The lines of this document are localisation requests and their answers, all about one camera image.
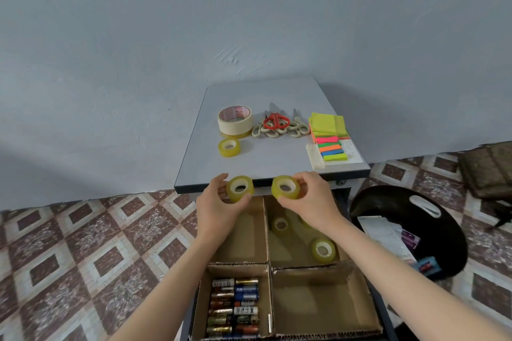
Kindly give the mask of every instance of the person's left arm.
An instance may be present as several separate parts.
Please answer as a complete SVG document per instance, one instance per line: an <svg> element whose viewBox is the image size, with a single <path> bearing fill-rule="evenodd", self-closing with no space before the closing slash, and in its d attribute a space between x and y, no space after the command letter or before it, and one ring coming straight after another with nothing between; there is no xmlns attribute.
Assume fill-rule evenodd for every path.
<svg viewBox="0 0 512 341"><path fill-rule="evenodd" d="M175 338L206 265L251 199L248 194L234 204L222 202L227 176L221 174L212 179L197 198L197 238L111 341Z"/></svg>

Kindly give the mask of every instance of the bin handle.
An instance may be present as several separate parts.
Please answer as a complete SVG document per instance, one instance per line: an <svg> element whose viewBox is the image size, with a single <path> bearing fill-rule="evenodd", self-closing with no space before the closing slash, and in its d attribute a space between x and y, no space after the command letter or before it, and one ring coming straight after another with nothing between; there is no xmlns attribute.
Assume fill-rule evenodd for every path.
<svg viewBox="0 0 512 341"><path fill-rule="evenodd" d="M416 205L418 208L423 209L432 217L441 217L441 211L439 210L439 208L436 205L432 204L432 202L427 201L425 198L420 196L410 196L409 201L413 203L413 205Z"/></svg>

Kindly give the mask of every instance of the empty cardboard compartment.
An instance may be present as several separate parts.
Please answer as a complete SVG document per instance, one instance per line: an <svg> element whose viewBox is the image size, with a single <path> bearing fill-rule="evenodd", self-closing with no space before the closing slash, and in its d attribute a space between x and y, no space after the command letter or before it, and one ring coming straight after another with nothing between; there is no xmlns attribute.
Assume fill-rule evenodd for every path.
<svg viewBox="0 0 512 341"><path fill-rule="evenodd" d="M211 263L265 263L268 261L263 197L253 197Z"/></svg>
<svg viewBox="0 0 512 341"><path fill-rule="evenodd" d="M366 280L351 262L272 273L276 335L314 339L382 333Z"/></svg>
<svg viewBox="0 0 512 341"><path fill-rule="evenodd" d="M195 301L191 340L206 338L206 323L212 291L211 281L214 279L252 277L258 277L259 279L259 337L268 337L271 334L272 307L270 303L270 279L268 266L265 264L210 264L206 268L206 271L201 278L201 283L199 284L199 291Z"/></svg>
<svg viewBox="0 0 512 341"><path fill-rule="evenodd" d="M312 245L316 239L326 238L316 229L305 226L296 213L284 209L273 196L265 196L265 213L269 223L268 251L272 268L315 267L323 265L313 257ZM285 217L290 227L284 234L276 234L271 224L277 217ZM349 260L339 246L333 263Z"/></svg>

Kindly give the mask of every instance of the brown fabric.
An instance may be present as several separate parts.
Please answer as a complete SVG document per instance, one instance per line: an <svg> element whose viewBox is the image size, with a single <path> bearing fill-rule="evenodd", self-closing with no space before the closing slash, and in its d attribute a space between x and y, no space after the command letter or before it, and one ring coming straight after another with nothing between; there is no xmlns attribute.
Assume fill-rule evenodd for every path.
<svg viewBox="0 0 512 341"><path fill-rule="evenodd" d="M460 172L477 198L512 195L512 141L486 144L459 156Z"/></svg>

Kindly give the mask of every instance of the battery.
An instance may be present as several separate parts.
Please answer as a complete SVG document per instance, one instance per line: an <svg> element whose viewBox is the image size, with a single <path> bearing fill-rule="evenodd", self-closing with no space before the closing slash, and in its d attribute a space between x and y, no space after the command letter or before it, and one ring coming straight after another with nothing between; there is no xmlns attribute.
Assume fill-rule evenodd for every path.
<svg viewBox="0 0 512 341"><path fill-rule="evenodd" d="M208 326L212 326L212 325L226 325L226 324L230 324L231 321L233 320L233 316L232 315L217 315L217 316L214 316L214 317L208 317Z"/></svg>
<svg viewBox="0 0 512 341"><path fill-rule="evenodd" d="M237 278L235 280L235 285L237 284L258 284L258 278Z"/></svg>
<svg viewBox="0 0 512 341"><path fill-rule="evenodd" d="M235 301L257 301L258 293L237 293L234 296Z"/></svg>
<svg viewBox="0 0 512 341"><path fill-rule="evenodd" d="M232 330L231 326L208 326L206 328L207 334L231 333L231 330Z"/></svg>
<svg viewBox="0 0 512 341"><path fill-rule="evenodd" d="M234 298L233 291L224 291L222 293L211 293L211 299L215 299L216 301L223 300L223 299L230 299L230 298Z"/></svg>
<svg viewBox="0 0 512 341"><path fill-rule="evenodd" d="M238 285L234 288L235 293L257 293L258 285L257 284L248 284L248 285Z"/></svg>
<svg viewBox="0 0 512 341"><path fill-rule="evenodd" d="M258 330L258 325L237 325L234 332L238 334L257 334Z"/></svg>
<svg viewBox="0 0 512 341"><path fill-rule="evenodd" d="M235 307L234 309L223 309L232 310L234 315L258 315L258 306L253 307Z"/></svg>
<svg viewBox="0 0 512 341"><path fill-rule="evenodd" d="M233 309L209 309L208 315L231 315Z"/></svg>
<svg viewBox="0 0 512 341"><path fill-rule="evenodd" d="M258 325L257 315L235 315L233 320L237 325Z"/></svg>
<svg viewBox="0 0 512 341"><path fill-rule="evenodd" d="M214 279L211 281L212 287L234 287L234 278L231 279Z"/></svg>
<svg viewBox="0 0 512 341"><path fill-rule="evenodd" d="M226 307L233 307L232 301L211 301L210 309L224 309Z"/></svg>
<svg viewBox="0 0 512 341"><path fill-rule="evenodd" d="M220 293L221 291L234 291L234 287L233 286L214 287L212 291L214 293Z"/></svg>
<svg viewBox="0 0 512 341"><path fill-rule="evenodd" d="M256 301L235 301L234 306L256 306Z"/></svg>

